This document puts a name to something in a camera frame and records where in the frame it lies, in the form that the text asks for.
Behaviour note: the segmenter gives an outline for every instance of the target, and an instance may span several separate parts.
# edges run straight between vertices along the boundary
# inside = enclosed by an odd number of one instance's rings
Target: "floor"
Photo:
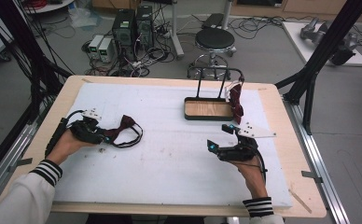
[[[52,27],[54,32],[48,35],[49,43],[76,74],[84,74],[90,66],[81,46],[93,35],[107,33],[113,21],[99,18],[96,27],[73,29],[69,26],[67,12],[59,10],[44,15],[42,22],[52,23],[63,19],[66,20]],[[184,24],[187,24],[184,33],[196,33],[196,28],[200,27],[193,17],[188,16],[179,19],[179,26]],[[237,52],[227,60],[230,67],[244,72],[248,82],[276,83],[297,73],[304,65],[281,28],[265,27],[255,38],[248,40],[234,36]],[[188,64],[202,52],[194,48],[193,36],[180,35],[179,38],[185,57],[150,66],[148,77],[186,78]],[[37,39],[37,42],[48,53],[42,39]],[[362,47],[357,49],[362,54]],[[14,61],[0,62],[0,144],[29,104],[29,88],[29,81]],[[280,93],[286,93],[288,89],[282,88]],[[362,67],[325,66],[321,70],[316,80],[312,132],[350,222],[362,223]],[[86,214],[53,213],[47,223],[85,223],[86,217]],[[134,217],[135,223],[156,223],[157,218]],[[222,221],[221,217],[208,217],[205,223],[219,224]],[[333,220],[328,214],[324,218],[287,218],[285,222],[333,223]],[[247,218],[242,218],[241,223],[248,223]]]

